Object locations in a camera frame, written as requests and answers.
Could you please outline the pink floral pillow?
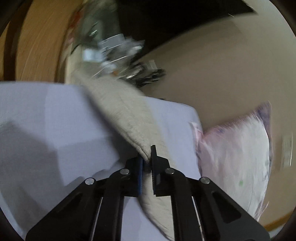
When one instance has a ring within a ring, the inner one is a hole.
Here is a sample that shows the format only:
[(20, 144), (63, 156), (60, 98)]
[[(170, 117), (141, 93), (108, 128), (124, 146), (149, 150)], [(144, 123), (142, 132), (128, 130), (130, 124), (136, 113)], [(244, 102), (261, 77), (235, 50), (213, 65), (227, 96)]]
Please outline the pink floral pillow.
[(208, 177), (255, 220), (264, 199), (273, 163), (271, 104), (202, 132), (191, 123), (200, 174)]

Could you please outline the lavender bed sheet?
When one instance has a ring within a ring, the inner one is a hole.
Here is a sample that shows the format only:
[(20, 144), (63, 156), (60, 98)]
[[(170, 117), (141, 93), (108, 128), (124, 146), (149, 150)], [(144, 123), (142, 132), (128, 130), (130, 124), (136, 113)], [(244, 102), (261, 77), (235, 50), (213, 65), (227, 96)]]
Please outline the lavender bed sheet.
[[(176, 169), (201, 177), (191, 106), (146, 97)], [(1, 83), (1, 209), (15, 231), (27, 232), (86, 178), (109, 177), (137, 155), (79, 86)], [(168, 240), (125, 198), (121, 240)]]

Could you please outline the cluttered metal rack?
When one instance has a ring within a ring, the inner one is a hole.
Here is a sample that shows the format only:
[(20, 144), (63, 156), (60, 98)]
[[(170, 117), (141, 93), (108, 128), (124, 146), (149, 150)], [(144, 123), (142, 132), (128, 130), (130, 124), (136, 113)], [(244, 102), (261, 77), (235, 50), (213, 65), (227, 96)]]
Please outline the cluttered metal rack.
[(165, 76), (153, 60), (135, 60), (144, 42), (121, 32), (115, 1), (86, 1), (80, 13), (71, 54), (77, 54), (84, 67), (93, 68), (91, 78), (112, 75), (140, 88)]

